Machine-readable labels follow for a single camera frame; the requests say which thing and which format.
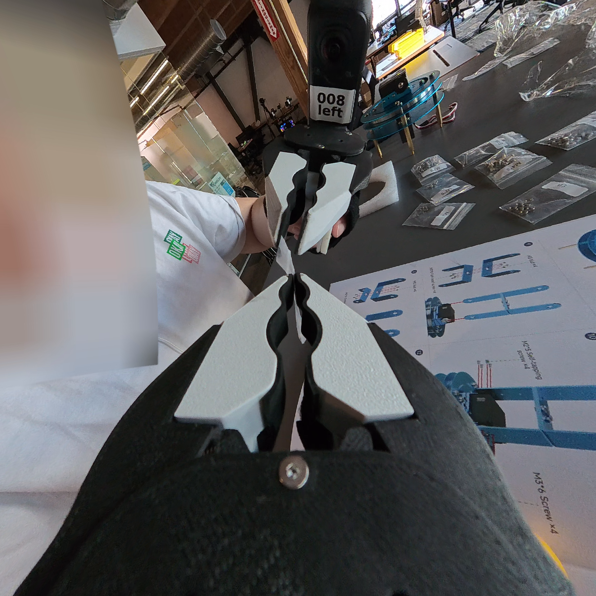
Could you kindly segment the group of clear screw bags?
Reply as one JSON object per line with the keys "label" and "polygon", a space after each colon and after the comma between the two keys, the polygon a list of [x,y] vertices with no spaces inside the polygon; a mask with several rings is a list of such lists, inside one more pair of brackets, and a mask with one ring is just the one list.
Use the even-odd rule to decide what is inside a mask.
{"label": "group of clear screw bags", "polygon": [[[595,112],[557,130],[538,141],[538,145],[570,151],[595,139]],[[516,132],[503,133],[454,158],[461,167],[474,169],[499,189],[508,188],[549,166],[551,161],[520,144],[526,138]],[[405,220],[404,226],[455,229],[471,211],[473,204],[453,199],[473,186],[452,175],[455,167],[439,155],[413,166],[411,173],[421,187],[422,203]],[[513,200],[500,210],[529,224],[551,215],[595,193],[595,168],[572,163]]]}

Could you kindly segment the small zip bag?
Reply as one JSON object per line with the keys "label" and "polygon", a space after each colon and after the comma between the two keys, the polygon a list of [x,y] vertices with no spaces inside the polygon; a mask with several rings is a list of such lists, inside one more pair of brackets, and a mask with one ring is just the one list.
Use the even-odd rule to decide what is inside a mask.
{"label": "small zip bag", "polygon": [[[276,261],[280,265],[280,267],[284,270],[286,274],[291,274],[293,276],[294,281],[296,281],[296,272],[294,269],[294,264],[292,260],[292,253],[288,249],[287,243],[285,238],[281,238],[279,241],[279,247],[277,249],[277,256]],[[296,331],[297,336],[302,343],[305,343],[306,338],[302,334],[302,314],[299,309],[299,304],[296,297],[296,287],[294,287],[294,317],[296,321]]]}

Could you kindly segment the white slotted table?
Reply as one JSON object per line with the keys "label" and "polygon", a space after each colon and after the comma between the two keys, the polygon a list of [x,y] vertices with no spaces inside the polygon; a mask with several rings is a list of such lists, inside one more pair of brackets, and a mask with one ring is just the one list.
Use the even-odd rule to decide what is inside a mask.
{"label": "white slotted table", "polygon": [[402,68],[406,69],[408,80],[433,70],[443,76],[479,55],[465,43],[450,35],[444,36],[443,30],[434,26],[428,26],[424,43],[401,60],[392,54],[382,59],[376,66],[377,79],[385,79]]}

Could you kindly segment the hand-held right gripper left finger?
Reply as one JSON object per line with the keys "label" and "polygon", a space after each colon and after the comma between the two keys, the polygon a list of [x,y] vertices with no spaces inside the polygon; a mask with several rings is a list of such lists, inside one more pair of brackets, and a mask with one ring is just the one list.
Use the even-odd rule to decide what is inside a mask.
{"label": "hand-held right gripper left finger", "polygon": [[284,412],[278,347],[292,304],[293,276],[283,275],[225,320],[175,419],[237,430],[249,451],[258,451],[258,436],[268,427],[278,430]]}

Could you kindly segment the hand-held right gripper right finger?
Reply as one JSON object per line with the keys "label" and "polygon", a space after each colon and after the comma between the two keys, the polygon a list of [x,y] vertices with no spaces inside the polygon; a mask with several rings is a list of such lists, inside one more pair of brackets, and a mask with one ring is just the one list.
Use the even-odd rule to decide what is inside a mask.
{"label": "hand-held right gripper right finger", "polygon": [[414,408],[369,325],[309,276],[296,275],[300,330],[311,346],[305,369],[301,440],[342,440],[354,427],[411,418]]}

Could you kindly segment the silver ventilation duct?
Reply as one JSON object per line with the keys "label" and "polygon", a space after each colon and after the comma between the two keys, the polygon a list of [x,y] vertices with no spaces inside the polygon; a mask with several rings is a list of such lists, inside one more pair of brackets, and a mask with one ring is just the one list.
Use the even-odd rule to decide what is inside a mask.
{"label": "silver ventilation duct", "polygon": [[102,1],[104,12],[111,21],[123,20],[131,8],[138,3],[137,0]]}

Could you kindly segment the white foam piece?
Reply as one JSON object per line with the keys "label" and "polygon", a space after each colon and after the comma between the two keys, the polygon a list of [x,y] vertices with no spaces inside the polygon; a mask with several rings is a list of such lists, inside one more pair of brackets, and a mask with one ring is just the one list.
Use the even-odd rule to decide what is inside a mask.
{"label": "white foam piece", "polygon": [[364,218],[399,201],[398,184],[392,162],[372,170],[368,186],[361,191],[359,215]]}

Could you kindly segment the wooden post with outlet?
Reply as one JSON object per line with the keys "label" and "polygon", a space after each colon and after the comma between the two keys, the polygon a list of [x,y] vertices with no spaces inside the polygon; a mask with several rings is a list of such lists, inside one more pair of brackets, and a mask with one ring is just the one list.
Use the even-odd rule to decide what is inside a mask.
{"label": "wooden post with outlet", "polygon": [[309,1],[266,2],[279,29],[279,38],[274,43],[271,42],[272,48],[291,85],[294,97],[307,117],[309,108],[306,15]]}

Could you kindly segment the red arrow sign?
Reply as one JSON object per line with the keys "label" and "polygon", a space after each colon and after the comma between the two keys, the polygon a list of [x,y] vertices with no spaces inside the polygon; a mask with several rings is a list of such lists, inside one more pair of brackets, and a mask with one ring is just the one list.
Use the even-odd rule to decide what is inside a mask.
{"label": "red arrow sign", "polygon": [[279,38],[279,29],[277,27],[276,19],[271,15],[266,1],[251,1],[260,22],[264,27],[264,31],[269,37],[269,40],[274,43]]}

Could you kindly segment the white cabinet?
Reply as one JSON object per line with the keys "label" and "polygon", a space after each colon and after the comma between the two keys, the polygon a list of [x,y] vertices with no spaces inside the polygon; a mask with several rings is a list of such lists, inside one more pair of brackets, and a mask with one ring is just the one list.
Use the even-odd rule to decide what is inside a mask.
{"label": "white cabinet", "polygon": [[118,59],[125,61],[161,52],[166,43],[138,3],[126,8],[128,11],[122,19],[108,19]]}

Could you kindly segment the yellow storage bin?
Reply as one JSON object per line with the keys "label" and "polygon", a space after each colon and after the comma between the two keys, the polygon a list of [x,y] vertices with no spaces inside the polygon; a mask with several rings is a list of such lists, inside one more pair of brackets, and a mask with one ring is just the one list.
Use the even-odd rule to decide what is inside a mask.
{"label": "yellow storage bin", "polygon": [[424,35],[422,27],[409,30],[389,45],[389,52],[398,60],[403,60],[422,48],[425,44]]}

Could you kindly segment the yellow handled screwdriver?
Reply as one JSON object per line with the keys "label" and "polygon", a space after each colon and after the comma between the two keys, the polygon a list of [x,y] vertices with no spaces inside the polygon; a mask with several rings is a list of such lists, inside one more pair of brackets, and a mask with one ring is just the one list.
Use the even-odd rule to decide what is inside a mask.
{"label": "yellow handled screwdriver", "polygon": [[562,574],[567,579],[569,579],[569,574],[568,574],[567,570],[565,569],[561,560],[557,557],[557,555],[555,554],[553,549],[550,547],[550,545],[545,540],[543,540],[542,537],[539,534],[537,534],[536,532],[533,532],[533,534],[536,537],[536,539],[538,540],[538,542],[541,544],[541,546],[543,547],[544,551],[547,553],[547,555],[549,556],[551,561],[559,568],[559,570],[562,572]]}

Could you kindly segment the person's left forearm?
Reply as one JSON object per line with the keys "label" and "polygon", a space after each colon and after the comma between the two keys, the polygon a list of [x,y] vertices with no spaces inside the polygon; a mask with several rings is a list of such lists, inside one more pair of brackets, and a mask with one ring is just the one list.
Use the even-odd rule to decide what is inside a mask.
{"label": "person's left forearm", "polygon": [[241,254],[255,254],[275,246],[265,213],[266,196],[237,197],[244,221],[244,243]]}

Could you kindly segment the printed assembly instruction sheet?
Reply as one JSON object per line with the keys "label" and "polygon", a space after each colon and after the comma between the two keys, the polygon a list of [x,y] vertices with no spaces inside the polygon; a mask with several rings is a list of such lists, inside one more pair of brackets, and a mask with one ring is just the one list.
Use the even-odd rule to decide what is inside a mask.
{"label": "printed assembly instruction sheet", "polygon": [[595,216],[330,292],[458,398],[533,532],[595,595]]}

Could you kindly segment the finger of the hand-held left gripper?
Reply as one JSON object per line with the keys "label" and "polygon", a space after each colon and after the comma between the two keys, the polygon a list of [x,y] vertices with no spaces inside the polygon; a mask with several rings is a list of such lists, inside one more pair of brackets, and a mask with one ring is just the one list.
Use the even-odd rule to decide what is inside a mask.
{"label": "finger of the hand-held left gripper", "polygon": [[300,154],[280,151],[264,157],[264,171],[266,216],[273,246],[277,248],[299,202],[297,194],[305,188],[308,162]]}
{"label": "finger of the hand-held left gripper", "polygon": [[302,255],[332,230],[345,214],[352,198],[350,184],[355,165],[347,162],[327,163],[321,169],[323,185],[315,195],[315,203],[303,218],[296,254]]}

